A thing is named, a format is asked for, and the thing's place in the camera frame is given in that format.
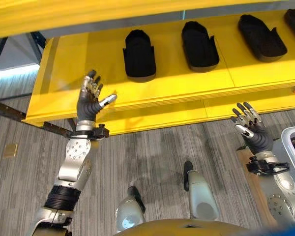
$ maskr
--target yellow shelving unit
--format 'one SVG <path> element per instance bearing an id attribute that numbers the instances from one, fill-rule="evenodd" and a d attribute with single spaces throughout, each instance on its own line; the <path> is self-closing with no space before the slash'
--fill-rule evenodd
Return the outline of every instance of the yellow shelving unit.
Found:
<path id="1" fill-rule="evenodd" d="M 181 102 L 129 111 L 99 113 L 97 123 L 104 123 L 110 134 L 123 134 L 175 125 L 230 118 L 237 102 L 249 101 L 259 113 L 295 108 L 295 94 L 290 88 L 271 92 L 251 92 L 221 98 Z"/>
<path id="2" fill-rule="evenodd" d="M 276 0 L 0 0 L 0 37 L 196 8 Z"/>
<path id="3" fill-rule="evenodd" d="M 188 123 L 191 120 L 198 122 L 224 118 L 228 115 L 225 110 L 213 112 L 216 107 L 214 101 L 229 101 L 234 96 L 237 101 L 251 101 L 250 93 L 255 94 L 254 98 L 268 94 L 267 99 L 270 97 L 277 101 L 274 102 L 276 106 L 265 104 L 261 111 L 294 108 L 295 100 L 292 99 L 294 96 L 290 87 L 295 86 L 295 36 L 284 22 L 284 13 L 285 11 L 251 13 L 263 20 L 269 28 L 277 27 L 288 48 L 286 55 L 271 63 L 256 60 L 245 45 L 237 29 L 240 15 L 194 19 L 203 24 L 210 35 L 215 35 L 220 55 L 219 65 L 207 73 L 194 73 L 187 66 L 181 45 L 181 30 L 186 21 L 50 39 L 43 54 L 25 122 L 40 126 L 44 121 L 76 117 L 76 103 L 83 75 L 92 68 L 102 77 L 104 88 L 101 96 L 111 93 L 118 95 L 117 101 L 103 112 L 116 113 L 113 120 L 110 118 L 107 121 L 112 127 L 116 126 L 113 123 L 119 124 L 125 117 L 138 117 L 139 114 L 142 117 L 152 116 L 145 115 L 144 111 L 149 110 L 154 112 L 156 119 L 164 121 L 163 126 L 166 123 L 183 124 L 184 120 Z M 144 30 L 155 49 L 156 78 L 147 83 L 129 80 L 124 71 L 122 49 L 125 47 L 126 36 L 133 29 Z M 274 91 L 289 91 L 289 105 L 282 103 L 279 98 L 282 96 Z M 200 100 L 204 103 L 206 117 L 202 115 L 204 108 L 195 108 L 193 105 L 200 104 Z M 227 109 L 230 106 L 233 103 L 227 102 Z M 197 110 L 196 113 L 188 112 L 194 109 Z M 152 124 L 140 125 L 143 126 L 148 129 Z M 128 129 L 123 125 L 119 127 L 123 127 L 124 132 L 137 129 Z"/>

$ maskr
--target gray carpet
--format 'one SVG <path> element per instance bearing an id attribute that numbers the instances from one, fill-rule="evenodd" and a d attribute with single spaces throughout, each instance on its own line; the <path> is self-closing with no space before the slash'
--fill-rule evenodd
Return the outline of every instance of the gray carpet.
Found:
<path id="1" fill-rule="evenodd" d="M 29 98 L 5 101 L 26 111 Z M 262 115 L 274 137 L 295 125 L 295 110 Z M 57 124 L 69 127 L 66 121 Z M 16 158 L 2 159 L 4 145 L 18 142 Z M 0 117 L 0 236 L 24 235 L 43 205 L 64 159 L 61 136 Z M 209 182 L 219 220 L 255 229 L 262 225 L 235 150 L 243 140 L 230 120 L 111 136 L 101 142 L 92 175 L 70 226 L 76 236 L 113 235 L 115 209 L 136 185 L 147 221 L 188 218 L 183 190 L 186 160 Z"/>

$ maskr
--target robotic hand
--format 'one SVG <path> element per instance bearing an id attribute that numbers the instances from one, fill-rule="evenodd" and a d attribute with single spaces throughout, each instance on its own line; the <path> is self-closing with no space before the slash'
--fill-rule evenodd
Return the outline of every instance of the robotic hand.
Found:
<path id="1" fill-rule="evenodd" d="M 95 75 L 92 70 L 84 77 L 77 103 L 76 131 L 66 146 L 65 160 L 47 201 L 36 213 L 27 236 L 72 235 L 64 226 L 71 223 L 75 204 L 92 171 L 98 140 L 109 136 L 105 125 L 95 127 L 95 116 L 117 99 L 117 95 L 112 94 L 98 101 L 103 85 L 98 86 L 100 77 L 94 80 Z"/>
<path id="2" fill-rule="evenodd" d="M 273 138 L 267 133 L 259 114 L 247 102 L 244 102 L 243 105 L 237 103 L 237 106 L 244 115 L 234 108 L 233 112 L 237 118 L 231 117 L 231 120 L 236 124 L 235 129 L 242 134 L 251 152 L 256 154 L 262 151 L 271 151 Z"/>
<path id="3" fill-rule="evenodd" d="M 278 162 L 272 153 L 273 139 L 267 133 L 258 113 L 247 102 L 237 103 L 243 115 L 233 109 L 235 129 L 243 136 L 254 154 L 248 163 L 249 172 L 259 175 L 272 216 L 281 225 L 295 224 L 295 183 L 289 174 L 289 163 Z"/>

